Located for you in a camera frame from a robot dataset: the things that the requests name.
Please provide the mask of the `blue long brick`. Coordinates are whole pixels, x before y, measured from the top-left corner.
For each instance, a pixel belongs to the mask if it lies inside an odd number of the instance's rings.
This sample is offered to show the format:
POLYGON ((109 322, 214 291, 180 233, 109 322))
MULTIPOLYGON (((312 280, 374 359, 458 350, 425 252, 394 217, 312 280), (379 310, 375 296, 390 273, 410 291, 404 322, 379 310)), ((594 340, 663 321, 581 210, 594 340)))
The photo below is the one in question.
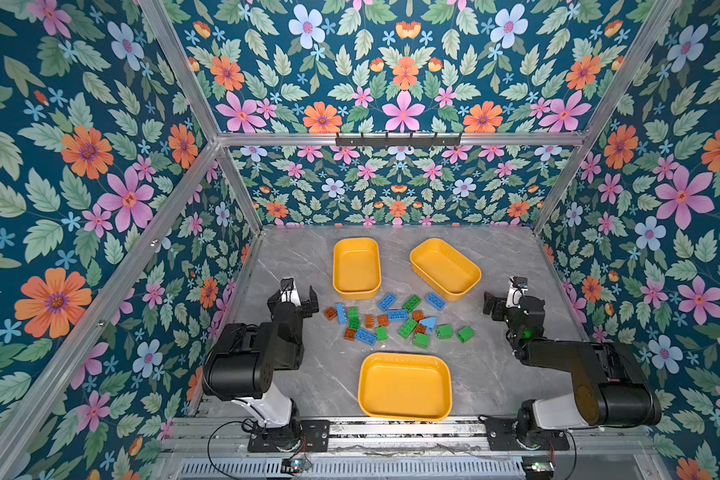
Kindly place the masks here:
POLYGON ((387 312, 390 323, 406 322, 409 319, 409 312, 405 309, 392 309, 387 312))
POLYGON ((374 346, 377 343, 378 338, 376 334, 368 330, 358 329, 355 333, 355 340, 369 346, 374 346))
POLYGON ((377 306, 381 311, 386 312, 393 307, 396 300, 397 296, 395 294, 388 293, 378 302, 377 306))

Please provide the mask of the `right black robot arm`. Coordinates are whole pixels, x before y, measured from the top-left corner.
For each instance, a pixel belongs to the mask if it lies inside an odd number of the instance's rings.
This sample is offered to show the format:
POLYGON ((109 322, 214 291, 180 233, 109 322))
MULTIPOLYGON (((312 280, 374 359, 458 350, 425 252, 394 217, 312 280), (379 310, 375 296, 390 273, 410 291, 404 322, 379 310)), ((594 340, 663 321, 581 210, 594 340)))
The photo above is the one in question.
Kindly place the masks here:
POLYGON ((660 423, 658 397, 630 349, 620 342, 548 338, 545 301, 527 293, 525 277, 512 277, 504 297, 485 292, 483 313, 504 324, 521 364, 564 372, 571 380, 569 394, 526 400, 513 420, 483 416, 491 446, 564 451, 571 446, 569 431, 660 423))

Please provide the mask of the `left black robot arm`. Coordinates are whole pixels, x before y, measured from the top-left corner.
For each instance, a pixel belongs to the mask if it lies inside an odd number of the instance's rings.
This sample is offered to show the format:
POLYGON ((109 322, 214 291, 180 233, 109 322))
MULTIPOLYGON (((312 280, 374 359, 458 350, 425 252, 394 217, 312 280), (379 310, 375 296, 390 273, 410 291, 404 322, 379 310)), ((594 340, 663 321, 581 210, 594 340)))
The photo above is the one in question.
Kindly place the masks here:
POLYGON ((224 326, 206 359, 201 387, 242 407, 259 427, 278 429, 294 423, 297 407, 277 388, 274 374, 301 367, 304 321, 319 311, 319 299, 313 288, 301 297, 295 280, 285 278, 267 308, 270 318, 258 325, 224 326))

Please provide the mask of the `green cube brick far right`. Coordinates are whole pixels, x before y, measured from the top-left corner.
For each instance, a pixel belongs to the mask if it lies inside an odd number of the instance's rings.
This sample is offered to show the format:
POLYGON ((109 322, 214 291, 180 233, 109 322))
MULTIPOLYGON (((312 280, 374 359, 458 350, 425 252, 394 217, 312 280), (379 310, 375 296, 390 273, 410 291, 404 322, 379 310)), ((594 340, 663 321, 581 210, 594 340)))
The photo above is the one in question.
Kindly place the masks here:
POLYGON ((457 339, 462 343, 466 343, 474 337, 475 333, 470 327, 463 327, 457 332, 457 339))

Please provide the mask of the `green cube brick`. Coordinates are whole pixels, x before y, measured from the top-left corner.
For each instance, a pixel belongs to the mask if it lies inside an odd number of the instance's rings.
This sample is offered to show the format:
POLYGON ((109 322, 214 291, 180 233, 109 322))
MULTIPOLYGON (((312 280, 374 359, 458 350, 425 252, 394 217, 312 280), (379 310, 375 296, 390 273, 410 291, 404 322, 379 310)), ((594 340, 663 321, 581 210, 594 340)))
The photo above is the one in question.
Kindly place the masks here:
POLYGON ((447 340, 453 337, 453 329, 450 325, 441 325, 436 329, 436 334, 440 340, 447 340))
POLYGON ((470 327, 463 327, 457 332, 457 339, 462 343, 466 343, 474 337, 475 333, 470 327))

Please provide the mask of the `yellow bin back right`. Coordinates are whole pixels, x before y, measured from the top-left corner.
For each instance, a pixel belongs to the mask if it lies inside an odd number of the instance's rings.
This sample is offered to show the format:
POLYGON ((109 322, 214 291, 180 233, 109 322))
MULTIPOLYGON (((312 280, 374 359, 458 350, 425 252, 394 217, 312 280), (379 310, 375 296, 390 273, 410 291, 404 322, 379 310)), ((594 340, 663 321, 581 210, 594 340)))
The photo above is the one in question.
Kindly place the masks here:
POLYGON ((439 238, 423 241, 410 252, 409 259, 413 271, 449 302, 460 301, 482 279, 478 265, 439 238))

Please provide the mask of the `yellow bin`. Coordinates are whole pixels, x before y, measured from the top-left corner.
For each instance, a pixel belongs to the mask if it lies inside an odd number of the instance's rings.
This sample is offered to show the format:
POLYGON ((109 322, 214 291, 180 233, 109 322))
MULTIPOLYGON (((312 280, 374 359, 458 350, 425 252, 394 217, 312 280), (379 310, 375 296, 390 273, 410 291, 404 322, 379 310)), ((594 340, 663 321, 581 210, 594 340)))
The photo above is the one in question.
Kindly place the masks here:
POLYGON ((413 271, 449 302, 460 301, 482 279, 478 265, 439 238, 423 241, 410 252, 409 259, 413 271))
POLYGON ((374 298, 382 283, 378 243, 369 237, 339 240, 333 251, 333 288, 344 300, 374 298))
POLYGON ((370 417, 440 422, 453 408, 451 372, 432 355, 373 353, 362 363, 357 399, 370 417))

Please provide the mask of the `yellow bin back left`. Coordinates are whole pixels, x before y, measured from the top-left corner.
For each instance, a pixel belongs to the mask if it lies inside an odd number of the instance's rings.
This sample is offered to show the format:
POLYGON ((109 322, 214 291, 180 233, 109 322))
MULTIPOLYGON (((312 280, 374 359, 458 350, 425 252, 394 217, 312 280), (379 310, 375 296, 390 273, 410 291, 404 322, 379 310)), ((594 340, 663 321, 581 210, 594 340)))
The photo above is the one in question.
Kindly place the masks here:
POLYGON ((339 240, 333 251, 333 288, 344 300, 374 298, 382 283, 378 243, 369 237, 339 240))

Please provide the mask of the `light blue slope brick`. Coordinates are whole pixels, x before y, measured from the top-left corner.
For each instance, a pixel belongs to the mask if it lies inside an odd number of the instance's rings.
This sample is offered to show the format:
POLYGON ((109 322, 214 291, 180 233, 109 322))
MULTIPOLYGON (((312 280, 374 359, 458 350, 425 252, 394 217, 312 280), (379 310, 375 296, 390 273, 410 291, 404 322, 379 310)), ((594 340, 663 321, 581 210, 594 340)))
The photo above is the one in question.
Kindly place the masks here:
POLYGON ((427 333, 432 333, 437 325, 437 318, 434 316, 425 317, 419 321, 420 325, 423 325, 427 333))

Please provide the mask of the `green long brick upper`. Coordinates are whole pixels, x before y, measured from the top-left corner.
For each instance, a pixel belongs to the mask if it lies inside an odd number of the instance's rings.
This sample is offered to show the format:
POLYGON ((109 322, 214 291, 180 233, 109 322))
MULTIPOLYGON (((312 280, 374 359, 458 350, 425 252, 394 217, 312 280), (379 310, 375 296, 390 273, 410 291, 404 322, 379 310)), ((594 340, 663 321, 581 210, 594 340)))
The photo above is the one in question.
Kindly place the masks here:
POLYGON ((418 295, 412 295, 403 304, 403 309, 408 313, 412 313, 421 304, 422 299, 418 295))

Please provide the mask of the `green long brick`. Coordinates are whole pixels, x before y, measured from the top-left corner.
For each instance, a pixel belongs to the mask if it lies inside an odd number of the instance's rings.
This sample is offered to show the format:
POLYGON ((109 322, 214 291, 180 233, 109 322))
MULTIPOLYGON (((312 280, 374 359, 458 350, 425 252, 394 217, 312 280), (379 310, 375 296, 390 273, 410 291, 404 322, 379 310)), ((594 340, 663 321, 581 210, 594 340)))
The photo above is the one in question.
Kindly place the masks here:
POLYGON ((421 304, 422 299, 418 295, 412 295, 403 304, 403 309, 408 313, 412 313, 421 304))
POLYGON ((418 322, 413 319, 408 319, 402 327, 399 329, 398 334, 404 338, 408 339, 411 337, 411 335, 415 332, 416 328, 418 326, 418 322))

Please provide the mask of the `green long brick centre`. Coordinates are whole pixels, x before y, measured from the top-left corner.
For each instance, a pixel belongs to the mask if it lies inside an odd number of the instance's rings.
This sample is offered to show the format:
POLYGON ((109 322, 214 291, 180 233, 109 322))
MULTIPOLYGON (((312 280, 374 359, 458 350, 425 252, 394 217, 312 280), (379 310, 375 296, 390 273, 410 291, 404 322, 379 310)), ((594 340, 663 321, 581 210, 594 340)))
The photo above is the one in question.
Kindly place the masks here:
POLYGON ((408 339, 411 337, 411 335, 415 332, 416 328, 418 326, 418 322, 413 319, 408 319, 402 327, 399 329, 398 334, 404 338, 408 339))

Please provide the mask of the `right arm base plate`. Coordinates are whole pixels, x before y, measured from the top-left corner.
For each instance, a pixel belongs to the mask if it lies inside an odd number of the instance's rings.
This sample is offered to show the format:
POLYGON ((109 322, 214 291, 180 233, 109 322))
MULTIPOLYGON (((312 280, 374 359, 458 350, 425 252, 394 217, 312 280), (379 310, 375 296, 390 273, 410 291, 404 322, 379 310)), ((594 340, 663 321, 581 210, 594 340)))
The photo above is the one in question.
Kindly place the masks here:
POLYGON ((569 451, 571 444, 562 430, 538 429, 531 421, 480 415, 491 451, 569 451))

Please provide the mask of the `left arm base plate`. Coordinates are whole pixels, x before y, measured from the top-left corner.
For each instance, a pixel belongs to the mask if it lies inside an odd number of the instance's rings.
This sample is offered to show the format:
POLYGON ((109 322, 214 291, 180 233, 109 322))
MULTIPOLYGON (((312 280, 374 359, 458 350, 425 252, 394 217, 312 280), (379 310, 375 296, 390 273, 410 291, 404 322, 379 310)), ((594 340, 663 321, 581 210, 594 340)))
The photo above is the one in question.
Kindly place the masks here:
POLYGON ((259 428, 250 434, 249 453, 326 452, 331 423, 328 420, 296 420, 277 428, 259 428))

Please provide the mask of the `black hook rail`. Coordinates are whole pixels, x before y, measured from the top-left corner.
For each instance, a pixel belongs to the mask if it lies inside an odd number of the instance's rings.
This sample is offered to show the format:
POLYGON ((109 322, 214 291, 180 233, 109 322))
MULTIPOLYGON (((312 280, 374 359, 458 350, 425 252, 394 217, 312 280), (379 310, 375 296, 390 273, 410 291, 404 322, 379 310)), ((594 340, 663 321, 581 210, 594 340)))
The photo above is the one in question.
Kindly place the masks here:
POLYGON ((431 147, 452 147, 459 146, 462 141, 461 134, 440 134, 440 133, 402 133, 392 134, 337 134, 335 144, 347 147, 371 147, 381 149, 387 147, 413 147, 427 149, 431 147))

